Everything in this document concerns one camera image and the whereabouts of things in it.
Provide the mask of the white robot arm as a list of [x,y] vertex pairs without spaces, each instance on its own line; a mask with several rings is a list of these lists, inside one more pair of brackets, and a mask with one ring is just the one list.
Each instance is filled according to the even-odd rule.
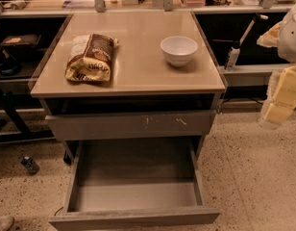
[[273,71],[263,102],[259,124],[276,129],[289,119],[296,109],[296,4],[281,22],[261,35],[257,45],[276,47],[278,56],[289,62],[283,71]]

